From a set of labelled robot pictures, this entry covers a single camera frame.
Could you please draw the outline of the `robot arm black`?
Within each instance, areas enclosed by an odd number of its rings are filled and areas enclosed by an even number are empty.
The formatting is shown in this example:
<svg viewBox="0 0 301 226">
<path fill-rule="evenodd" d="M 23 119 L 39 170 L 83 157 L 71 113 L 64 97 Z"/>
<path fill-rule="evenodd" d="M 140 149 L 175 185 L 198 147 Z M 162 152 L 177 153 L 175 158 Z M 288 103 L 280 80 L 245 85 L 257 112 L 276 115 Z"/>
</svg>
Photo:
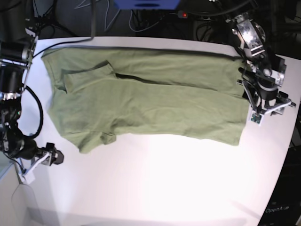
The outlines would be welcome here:
<svg viewBox="0 0 301 226">
<path fill-rule="evenodd" d="M 280 90 L 285 80 L 285 60 L 275 54 L 264 27 L 255 21 L 255 2 L 214 0 L 213 5 L 217 10 L 208 16 L 231 30 L 229 42 L 243 59 L 238 84 L 252 109 L 249 121 L 261 125 L 265 116 L 282 115 L 287 107 L 295 107 L 288 94 Z"/>
<path fill-rule="evenodd" d="M 59 165 L 64 160 L 53 143 L 37 147 L 35 142 L 44 114 L 40 100 L 26 85 L 38 41 L 34 13 L 32 0 L 0 2 L 0 151 L 16 163 L 18 177 L 25 184 L 35 179 L 33 171 L 38 165 Z M 24 91 L 34 98 L 40 113 L 38 129 L 31 135 L 18 127 Z"/>
</svg>

